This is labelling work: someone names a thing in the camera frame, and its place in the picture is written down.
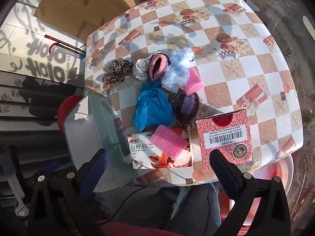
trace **pink sponge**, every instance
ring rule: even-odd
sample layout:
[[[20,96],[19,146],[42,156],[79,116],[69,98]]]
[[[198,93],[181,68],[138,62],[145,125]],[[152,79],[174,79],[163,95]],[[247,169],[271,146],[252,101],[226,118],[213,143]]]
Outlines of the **pink sponge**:
[[[196,93],[198,90],[202,90],[204,88],[204,83],[202,82],[200,76],[197,74],[195,69],[192,67],[188,69],[189,78],[187,80],[187,86],[184,86],[186,91],[186,95],[190,96]]]
[[[158,126],[150,141],[172,160],[175,160],[188,145],[188,142],[164,125]]]

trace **table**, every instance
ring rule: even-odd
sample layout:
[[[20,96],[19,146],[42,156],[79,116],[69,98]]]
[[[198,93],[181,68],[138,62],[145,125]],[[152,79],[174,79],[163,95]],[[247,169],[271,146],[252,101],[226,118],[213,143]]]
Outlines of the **table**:
[[[253,171],[302,147],[300,106],[289,67],[268,29],[243,0],[149,0],[119,15],[87,40],[85,91],[107,91],[124,133],[135,133],[131,120],[143,82],[130,74],[124,82],[103,85],[104,74],[113,59],[135,62],[157,51],[169,54],[184,47],[195,51],[190,67],[205,86],[197,92],[201,101],[195,119],[214,111],[247,110],[253,157],[238,165],[241,171]],[[203,171],[208,154],[201,151],[195,119],[192,167],[144,175],[137,170],[135,183],[216,180],[213,171]]]

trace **red handle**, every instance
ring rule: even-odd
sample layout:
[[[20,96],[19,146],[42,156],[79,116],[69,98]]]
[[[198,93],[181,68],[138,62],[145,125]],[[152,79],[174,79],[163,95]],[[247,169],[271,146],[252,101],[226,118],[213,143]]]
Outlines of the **red handle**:
[[[45,34],[45,36],[44,36],[45,38],[48,38],[48,39],[51,39],[51,40],[53,40],[53,41],[55,41],[56,39],[54,38],[54,37],[51,37],[51,36],[49,36],[49,35],[47,35],[47,34]]]
[[[55,42],[55,43],[53,43],[50,47],[49,47],[49,49],[48,49],[48,52],[49,52],[49,54],[51,54],[51,48],[54,46],[54,45],[56,45],[56,46],[59,46],[59,42]]]

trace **white label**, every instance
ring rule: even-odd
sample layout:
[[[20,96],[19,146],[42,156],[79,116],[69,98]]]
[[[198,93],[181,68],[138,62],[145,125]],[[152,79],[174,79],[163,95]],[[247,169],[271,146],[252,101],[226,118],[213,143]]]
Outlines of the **white label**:
[[[206,148],[214,148],[222,145],[237,143],[247,139],[245,124],[228,129],[204,133]]]

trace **barcode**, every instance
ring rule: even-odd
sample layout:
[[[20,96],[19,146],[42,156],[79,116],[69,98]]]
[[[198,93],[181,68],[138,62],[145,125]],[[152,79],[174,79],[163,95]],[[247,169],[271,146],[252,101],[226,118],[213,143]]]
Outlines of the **barcode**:
[[[236,131],[236,132],[228,133],[228,134],[225,134],[225,135],[209,137],[209,142],[210,142],[210,144],[215,144],[215,143],[228,141],[228,140],[231,140],[231,139],[236,139],[236,138],[239,138],[239,137],[242,137],[242,136],[243,136],[242,131]]]

